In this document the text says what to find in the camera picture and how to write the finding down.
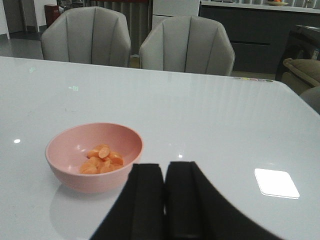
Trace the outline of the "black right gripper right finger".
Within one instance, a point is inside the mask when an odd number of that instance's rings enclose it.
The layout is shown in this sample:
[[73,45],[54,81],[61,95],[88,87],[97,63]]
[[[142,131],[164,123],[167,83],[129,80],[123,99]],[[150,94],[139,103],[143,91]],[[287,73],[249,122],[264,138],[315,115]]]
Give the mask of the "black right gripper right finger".
[[175,161],[165,177],[170,240],[277,240],[234,207],[195,162]]

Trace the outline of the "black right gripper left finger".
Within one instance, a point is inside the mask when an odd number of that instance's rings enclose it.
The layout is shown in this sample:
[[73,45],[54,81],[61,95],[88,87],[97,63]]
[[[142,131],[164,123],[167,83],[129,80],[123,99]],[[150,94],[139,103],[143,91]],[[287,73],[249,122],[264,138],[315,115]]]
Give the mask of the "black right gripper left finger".
[[134,164],[92,240],[163,240],[163,175],[158,164]]

